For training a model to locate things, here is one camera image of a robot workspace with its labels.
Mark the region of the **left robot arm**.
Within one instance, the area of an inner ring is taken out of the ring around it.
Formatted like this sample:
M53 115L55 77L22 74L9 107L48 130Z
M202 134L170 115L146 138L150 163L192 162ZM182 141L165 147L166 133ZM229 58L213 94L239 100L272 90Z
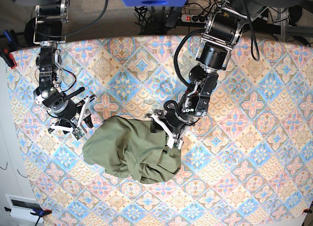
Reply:
M155 110L151 118L151 132L165 131L169 137L179 139L187 126L193 126L207 115L212 92L218 82L218 71L226 70L234 46L248 25L251 33L251 54L256 61L260 53L252 22L265 10L261 0L222 0L208 15L204 29L194 30L180 42L174 54L174 69L187 89L179 102L168 100L162 110ZM178 56L187 40L200 34L196 54L198 64L189 72L186 81L179 69Z

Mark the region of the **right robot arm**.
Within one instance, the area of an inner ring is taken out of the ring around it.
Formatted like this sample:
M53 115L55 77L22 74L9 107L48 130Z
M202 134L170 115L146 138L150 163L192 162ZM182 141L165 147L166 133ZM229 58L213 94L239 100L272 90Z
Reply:
M66 40L63 26L68 22L69 0L12 1L35 7L36 16L30 25L34 28L33 43L40 46L40 52L36 58L39 85L33 93L36 104L57 120L49 126L48 132L62 131L76 139L82 138L87 133L83 124L93 127L88 106L95 95L74 103L72 98L82 93L84 87L70 94L61 89L64 69L58 44Z

